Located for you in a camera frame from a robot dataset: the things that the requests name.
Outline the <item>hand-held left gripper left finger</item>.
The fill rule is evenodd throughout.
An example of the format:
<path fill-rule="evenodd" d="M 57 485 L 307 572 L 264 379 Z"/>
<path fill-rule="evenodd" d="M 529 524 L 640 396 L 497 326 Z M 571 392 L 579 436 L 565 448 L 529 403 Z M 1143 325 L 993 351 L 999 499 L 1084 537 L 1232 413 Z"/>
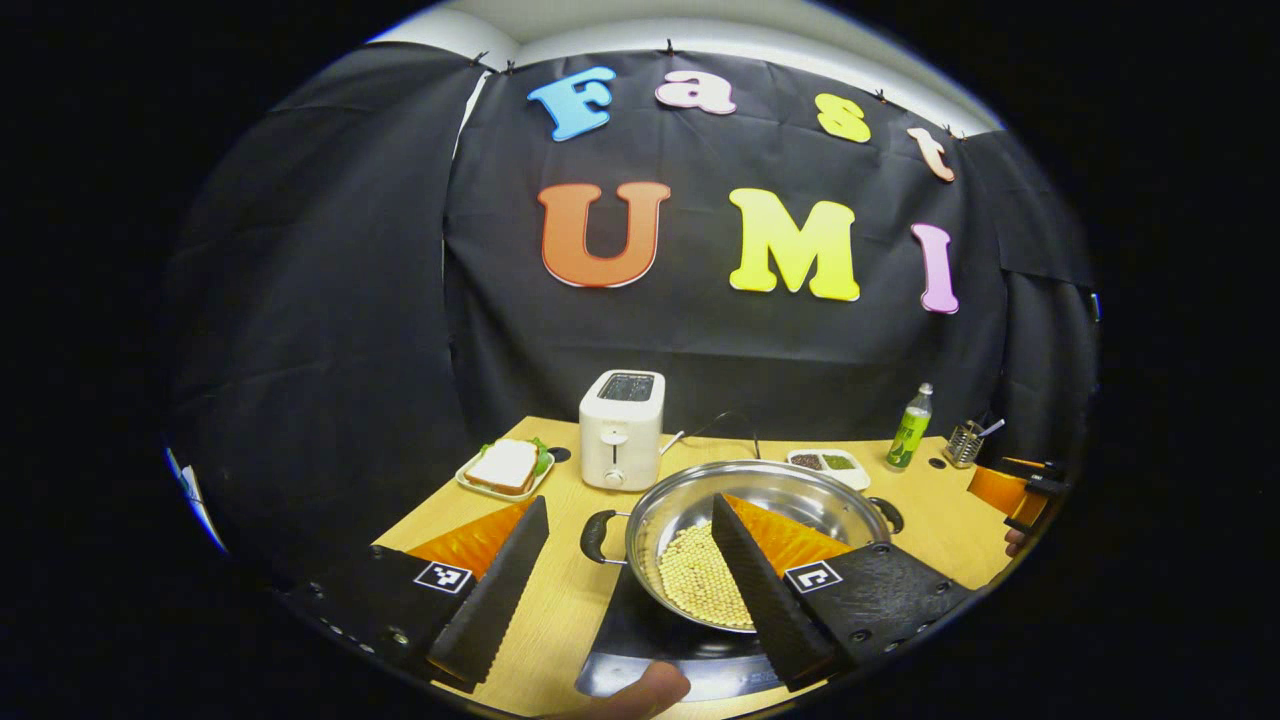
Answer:
<path fill-rule="evenodd" d="M 410 552 L 371 544 L 285 593 L 285 606 L 380 664 L 462 692 L 486 682 L 549 536 L 534 496 Z"/>

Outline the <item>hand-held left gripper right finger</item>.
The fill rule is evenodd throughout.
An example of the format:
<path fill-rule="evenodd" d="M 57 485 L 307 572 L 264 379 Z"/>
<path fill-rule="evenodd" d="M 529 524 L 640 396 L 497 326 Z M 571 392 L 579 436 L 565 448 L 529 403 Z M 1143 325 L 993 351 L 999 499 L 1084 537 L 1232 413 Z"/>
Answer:
<path fill-rule="evenodd" d="M 732 495 L 712 534 L 790 691 L 878 669 L 973 594 L 888 541 L 854 548 Z"/>

